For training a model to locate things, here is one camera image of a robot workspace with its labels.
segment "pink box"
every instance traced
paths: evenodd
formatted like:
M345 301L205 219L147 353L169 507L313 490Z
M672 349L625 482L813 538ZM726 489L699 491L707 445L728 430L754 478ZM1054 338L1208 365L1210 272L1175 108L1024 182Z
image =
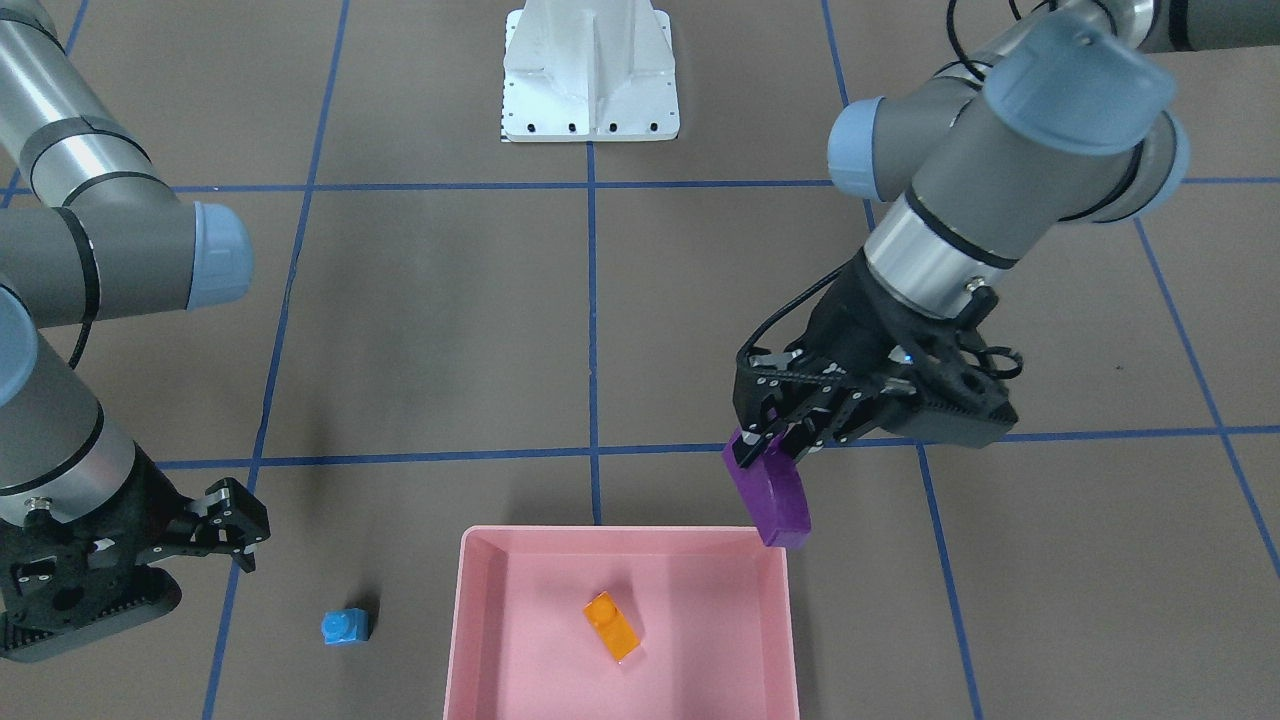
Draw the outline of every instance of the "pink box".
M582 616L640 635L614 662ZM462 536L445 720L797 720L786 551L755 528L476 527Z

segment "purple object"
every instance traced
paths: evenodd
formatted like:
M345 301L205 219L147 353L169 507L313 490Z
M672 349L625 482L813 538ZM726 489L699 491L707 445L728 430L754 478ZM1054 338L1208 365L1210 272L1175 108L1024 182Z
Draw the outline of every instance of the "purple object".
M813 529L809 501L804 497L796 461L781 450L782 436L776 437L749 468L739 468L733 457L733 443L741 438L742 430L735 430L721 457L760 539L769 547L803 546Z

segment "orange object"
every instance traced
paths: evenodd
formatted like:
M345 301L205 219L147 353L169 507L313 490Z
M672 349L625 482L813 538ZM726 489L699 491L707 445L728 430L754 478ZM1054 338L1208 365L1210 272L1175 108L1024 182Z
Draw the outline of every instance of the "orange object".
M595 596L595 600L582 609L582 615L586 615L588 621L595 628L595 633L604 641L604 647L609 648L613 659L618 662L622 662L622 659L632 650L640 647L640 638L636 637L631 624L627 623L626 616L618 610L609 593L602 592Z

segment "blue cube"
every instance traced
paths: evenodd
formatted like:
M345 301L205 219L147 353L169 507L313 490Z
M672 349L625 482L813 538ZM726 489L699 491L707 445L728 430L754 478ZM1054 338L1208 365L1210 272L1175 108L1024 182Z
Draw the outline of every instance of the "blue cube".
M358 607L325 612L320 632L324 644L362 643L369 639L369 614Z

